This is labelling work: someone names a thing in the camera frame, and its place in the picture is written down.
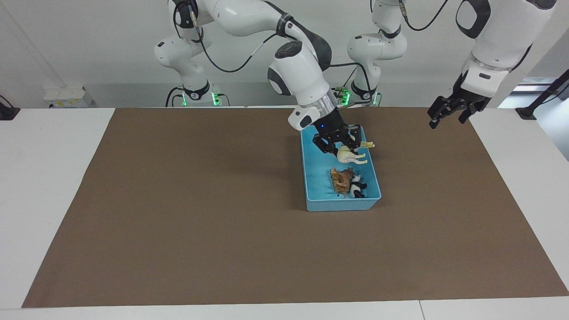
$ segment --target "blue plastic bin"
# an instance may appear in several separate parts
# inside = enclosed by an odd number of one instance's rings
[[[332,154],[322,153],[312,143],[312,138],[316,132],[316,128],[313,126],[300,132],[306,209],[311,212],[370,209],[377,200],[381,199],[381,191],[369,150],[366,148],[359,149],[360,154],[366,154],[365,158],[360,159],[368,160],[365,165],[340,163]],[[364,128],[361,129],[361,136],[362,140],[366,141]],[[334,191],[330,178],[330,169],[333,167],[338,171],[351,167],[356,175],[361,175],[362,183],[368,184],[368,188],[363,191],[365,198],[355,199],[351,198],[349,194],[347,198],[344,198],[344,195],[337,196],[338,193]]]

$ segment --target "gray floor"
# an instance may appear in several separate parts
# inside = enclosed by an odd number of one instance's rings
[[[518,108],[531,104],[538,95],[511,95],[499,108]],[[569,161],[569,99],[553,99],[535,111],[539,125],[553,140],[557,148]]]

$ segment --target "cream-colored toy animal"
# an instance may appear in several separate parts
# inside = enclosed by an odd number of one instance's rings
[[[375,147],[375,146],[376,146],[376,145],[375,145],[373,142],[365,142],[365,141],[362,141],[362,143],[360,144],[360,147],[361,147],[361,148],[373,148],[373,147]],[[357,165],[364,165],[364,164],[366,164],[368,161],[367,161],[367,160],[361,161],[361,160],[359,160],[359,159],[365,158],[365,156],[366,156],[365,153],[364,153],[364,154],[360,154],[360,155],[354,154],[354,153],[350,150],[350,148],[348,148],[348,147],[346,147],[346,146],[341,146],[341,147],[338,149],[337,158],[338,158],[338,161],[340,161],[341,163],[350,163],[350,162],[353,162],[353,163],[355,163],[355,164],[357,164]]]

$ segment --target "white table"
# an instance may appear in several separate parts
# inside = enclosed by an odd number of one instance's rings
[[[113,112],[114,109],[24,109],[14,121],[0,122],[0,319],[569,317],[569,297],[20,309]],[[522,121],[514,110],[488,109],[471,121],[567,286],[569,162],[535,121]]]

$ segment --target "panda figurine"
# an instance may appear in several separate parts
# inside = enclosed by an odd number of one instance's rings
[[[353,198],[361,199],[365,198],[365,195],[361,193],[362,190],[366,189],[368,185],[366,183],[361,183],[361,176],[355,175],[350,183],[350,194]]]

